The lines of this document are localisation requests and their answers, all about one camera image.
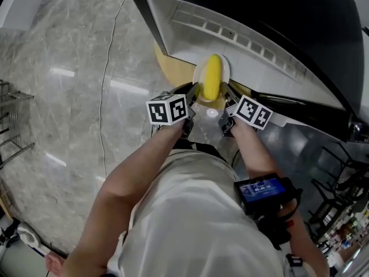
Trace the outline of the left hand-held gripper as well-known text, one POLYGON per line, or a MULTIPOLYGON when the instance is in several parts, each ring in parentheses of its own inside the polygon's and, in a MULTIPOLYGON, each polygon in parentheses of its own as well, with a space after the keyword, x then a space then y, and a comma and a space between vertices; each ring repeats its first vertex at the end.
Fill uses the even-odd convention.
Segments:
POLYGON ((199 83, 185 83, 146 102, 149 122, 157 128, 184 121, 181 138, 188 139, 193 128, 193 105, 201 92, 199 83))

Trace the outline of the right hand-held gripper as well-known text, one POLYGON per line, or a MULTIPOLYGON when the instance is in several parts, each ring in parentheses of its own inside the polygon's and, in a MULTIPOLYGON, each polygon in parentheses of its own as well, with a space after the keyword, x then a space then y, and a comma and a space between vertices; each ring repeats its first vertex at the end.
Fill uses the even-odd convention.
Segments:
POLYGON ((272 110, 246 95, 241 98, 237 95, 232 96, 229 86, 225 82, 221 83, 220 91, 226 102, 224 112, 219 120, 223 137, 233 137, 231 128, 235 124, 235 117, 256 129, 264 130, 273 114, 272 110))

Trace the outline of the white round plate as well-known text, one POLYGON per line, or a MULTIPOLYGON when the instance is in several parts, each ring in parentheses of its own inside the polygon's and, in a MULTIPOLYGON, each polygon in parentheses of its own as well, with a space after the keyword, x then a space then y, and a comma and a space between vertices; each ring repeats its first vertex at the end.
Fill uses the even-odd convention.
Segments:
MULTIPOLYGON (((222 66, 223 66, 223 68, 222 68, 222 82, 229 83, 229 79, 230 79, 229 63, 223 55, 220 55, 220 54, 217 54, 217 55, 219 55, 221 60, 222 60, 222 66)), ((203 97, 203 94, 202 94, 203 85, 204 85, 204 81, 205 81, 206 63, 207 63, 208 59, 210 58, 210 56, 202 59, 199 62, 199 64, 196 66, 194 74, 193 74, 193 84, 194 83, 199 83, 200 86, 201 86, 201 92, 200 92, 199 98, 200 98, 201 101, 206 102, 206 103, 216 101, 216 100, 214 100, 214 101, 206 100, 203 97)))

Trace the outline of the yellow corn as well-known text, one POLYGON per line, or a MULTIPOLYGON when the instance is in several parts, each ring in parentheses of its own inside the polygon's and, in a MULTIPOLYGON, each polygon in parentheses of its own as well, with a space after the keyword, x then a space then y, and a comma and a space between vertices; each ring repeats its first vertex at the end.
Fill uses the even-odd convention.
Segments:
POLYGON ((205 81, 203 85, 203 97, 206 100, 214 101, 219 96, 222 82, 222 60, 219 55, 213 54, 206 63, 205 81))

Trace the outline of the black mini fridge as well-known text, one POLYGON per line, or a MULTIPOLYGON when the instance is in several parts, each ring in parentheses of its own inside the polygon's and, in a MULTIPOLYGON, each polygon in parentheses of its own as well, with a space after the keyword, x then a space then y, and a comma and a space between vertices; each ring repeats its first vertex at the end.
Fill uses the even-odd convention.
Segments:
POLYGON ((133 0, 161 53, 227 60, 230 86, 272 113, 369 144, 369 34, 354 0, 133 0))

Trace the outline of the person's left forearm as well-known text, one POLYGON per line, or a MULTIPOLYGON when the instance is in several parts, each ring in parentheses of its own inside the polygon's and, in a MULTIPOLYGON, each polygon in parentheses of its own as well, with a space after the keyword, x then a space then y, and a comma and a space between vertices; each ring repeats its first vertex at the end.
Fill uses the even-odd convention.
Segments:
POLYGON ((163 126, 116 166, 100 188, 96 200, 117 199, 136 205, 182 135, 184 123, 163 126))

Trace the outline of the person's right forearm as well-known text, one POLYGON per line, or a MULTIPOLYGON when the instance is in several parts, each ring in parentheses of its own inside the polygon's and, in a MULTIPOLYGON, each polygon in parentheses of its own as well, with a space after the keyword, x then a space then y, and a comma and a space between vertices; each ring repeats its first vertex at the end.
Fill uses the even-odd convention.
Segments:
POLYGON ((250 178, 267 174, 277 174, 280 178, 284 177, 284 173, 279 169, 276 161, 259 139, 253 127, 239 118, 235 118, 231 133, 239 147, 250 178))

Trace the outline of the round wooden table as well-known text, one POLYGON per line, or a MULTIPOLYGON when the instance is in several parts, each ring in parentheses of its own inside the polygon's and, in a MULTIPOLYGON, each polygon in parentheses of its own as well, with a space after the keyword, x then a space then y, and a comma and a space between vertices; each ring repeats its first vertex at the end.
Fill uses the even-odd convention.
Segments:
POLYGON ((225 100, 221 94, 218 95, 218 98, 212 102, 204 99, 202 96, 203 84, 205 81, 205 72, 206 65, 204 64, 205 59, 200 61, 202 66, 198 67, 193 64, 190 64, 185 61, 181 61, 179 59, 175 59, 169 56, 166 56, 162 53, 159 48, 159 45, 154 41, 154 48, 157 61, 168 79, 169 83, 174 87, 179 87, 183 84, 192 83, 193 77, 195 77, 195 81, 199 81, 201 85, 201 93, 197 98, 197 103, 216 110, 224 110, 225 100))

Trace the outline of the person's beige shirt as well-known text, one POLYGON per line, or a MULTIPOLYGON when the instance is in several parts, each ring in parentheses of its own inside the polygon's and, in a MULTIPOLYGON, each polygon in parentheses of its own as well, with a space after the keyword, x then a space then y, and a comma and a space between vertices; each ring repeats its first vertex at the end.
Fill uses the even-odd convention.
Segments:
POLYGON ((133 208, 107 271, 116 277, 284 277, 284 256, 244 214, 223 160, 170 152, 133 208))

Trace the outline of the black metal chair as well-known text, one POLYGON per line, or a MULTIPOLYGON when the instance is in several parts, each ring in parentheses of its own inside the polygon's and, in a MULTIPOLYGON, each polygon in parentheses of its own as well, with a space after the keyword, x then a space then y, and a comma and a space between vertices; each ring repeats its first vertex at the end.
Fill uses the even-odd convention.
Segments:
POLYGON ((311 181, 323 202, 315 212, 310 212, 308 225, 318 225, 317 232, 323 234, 333 227, 347 208, 369 195, 369 162, 354 160, 341 143, 337 145, 346 154, 346 159, 322 147, 324 153, 339 163, 337 174, 322 170, 333 180, 324 184, 316 179, 311 181))

